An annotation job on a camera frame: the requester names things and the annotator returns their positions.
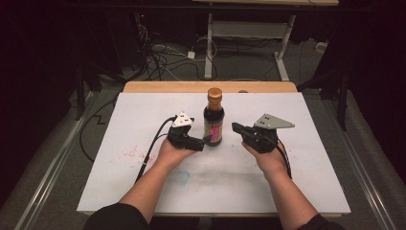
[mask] white desk leg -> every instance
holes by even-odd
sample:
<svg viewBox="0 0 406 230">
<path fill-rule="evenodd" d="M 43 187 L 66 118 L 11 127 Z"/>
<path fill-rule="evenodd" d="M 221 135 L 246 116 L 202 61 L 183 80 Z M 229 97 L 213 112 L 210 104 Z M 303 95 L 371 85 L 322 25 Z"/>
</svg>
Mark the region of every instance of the white desk leg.
<svg viewBox="0 0 406 230">
<path fill-rule="evenodd" d="M 213 15 L 209 13 L 208 30 L 207 30 L 207 54 L 204 68 L 205 80 L 210 80 L 212 78 L 212 61 L 213 61 L 212 37 L 213 37 Z"/>
<path fill-rule="evenodd" d="M 296 15 L 290 15 L 289 22 L 286 25 L 284 30 L 283 39 L 282 39 L 282 46 L 279 52 L 275 52 L 275 61 L 277 62 L 278 70 L 280 72 L 281 80 L 282 81 L 289 81 L 289 77 L 286 73 L 286 68 L 284 68 L 283 64 L 283 54 L 284 50 L 286 49 L 287 42 L 289 41 L 290 33 L 293 29 L 293 23 L 295 22 Z"/>
</svg>

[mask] bottle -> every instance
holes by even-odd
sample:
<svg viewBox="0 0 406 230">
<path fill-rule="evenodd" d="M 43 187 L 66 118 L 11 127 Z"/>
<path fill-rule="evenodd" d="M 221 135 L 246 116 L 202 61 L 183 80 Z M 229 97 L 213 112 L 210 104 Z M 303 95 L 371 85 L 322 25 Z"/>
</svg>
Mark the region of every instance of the bottle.
<svg viewBox="0 0 406 230">
<path fill-rule="evenodd" d="M 210 147 L 218 146 L 222 140 L 224 109 L 221 106 L 222 91 L 219 88 L 211 88 L 208 91 L 208 105 L 204 108 L 204 140 Z"/>
</svg>

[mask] white board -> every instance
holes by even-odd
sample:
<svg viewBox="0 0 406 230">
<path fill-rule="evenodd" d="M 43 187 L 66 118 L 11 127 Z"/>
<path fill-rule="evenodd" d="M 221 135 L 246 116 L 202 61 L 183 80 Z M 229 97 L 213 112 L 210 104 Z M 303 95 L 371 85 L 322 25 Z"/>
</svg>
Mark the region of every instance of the white board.
<svg viewBox="0 0 406 230">
<path fill-rule="evenodd" d="M 92 213 L 118 202 L 131 188 L 160 125 L 181 111 L 195 119 L 189 132 L 202 138 L 205 93 L 122 93 L 117 101 L 78 211 Z M 255 158 L 232 131 L 232 122 L 252 126 L 264 113 L 295 124 L 278 129 L 294 182 L 322 214 L 350 207 L 301 93 L 224 93 L 223 141 L 184 160 L 166 181 L 157 215 L 276 214 L 271 192 Z M 163 128 L 167 133 L 170 122 Z M 155 143 L 146 171 L 163 138 Z"/>
</svg>

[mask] desk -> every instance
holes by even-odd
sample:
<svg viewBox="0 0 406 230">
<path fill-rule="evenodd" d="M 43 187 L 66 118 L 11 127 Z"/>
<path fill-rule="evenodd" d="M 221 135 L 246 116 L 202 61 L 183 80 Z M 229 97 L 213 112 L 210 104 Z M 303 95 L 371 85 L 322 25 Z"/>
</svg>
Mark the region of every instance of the desk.
<svg viewBox="0 0 406 230">
<path fill-rule="evenodd" d="M 127 192 L 156 130 L 168 117 L 184 110 L 195 118 L 190 136 L 201 136 L 202 111 L 212 86 L 224 91 L 223 142 L 216 148 L 205 147 L 172 172 L 156 216 L 275 216 L 277 210 L 262 172 L 231 129 L 231 122 L 251 126 L 265 112 L 296 125 L 278 133 L 286 145 L 293 180 L 310 202 L 324 215 L 350 212 L 305 100 L 293 83 L 225 81 L 129 82 L 116 103 L 78 211 L 91 214 Z M 250 93 L 237 93 L 240 90 Z M 147 170 L 159 145 L 160 141 L 151 152 Z"/>
<path fill-rule="evenodd" d="M 289 5 L 289 6 L 337 6 L 338 0 L 193 0 L 199 2 L 214 3 L 245 3 L 245 4 L 267 4 L 267 5 Z M 207 31 L 207 55 L 205 65 L 205 79 L 212 78 L 213 68 L 213 36 L 238 36 L 258 38 L 281 38 L 282 46 L 274 53 L 281 80 L 289 81 L 286 68 L 283 64 L 283 54 L 293 29 L 296 15 L 290 15 L 287 23 L 263 23 L 263 22 L 241 22 L 241 21 L 214 21 L 213 14 L 209 13 Z"/>
</svg>

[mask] black sleeve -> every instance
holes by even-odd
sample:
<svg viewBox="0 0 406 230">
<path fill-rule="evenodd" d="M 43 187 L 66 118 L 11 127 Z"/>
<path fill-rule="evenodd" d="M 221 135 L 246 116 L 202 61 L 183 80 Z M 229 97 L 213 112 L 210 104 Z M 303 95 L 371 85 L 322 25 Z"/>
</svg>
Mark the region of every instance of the black sleeve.
<svg viewBox="0 0 406 230">
<path fill-rule="evenodd" d="M 343 226 L 336 222 L 329 222 L 320 214 L 314 216 L 307 224 L 303 225 L 300 230 L 345 230 Z"/>
<path fill-rule="evenodd" d="M 116 203 L 101 208 L 89 217 L 83 230 L 92 229 L 149 230 L 150 228 L 137 208 L 128 204 Z"/>
</svg>

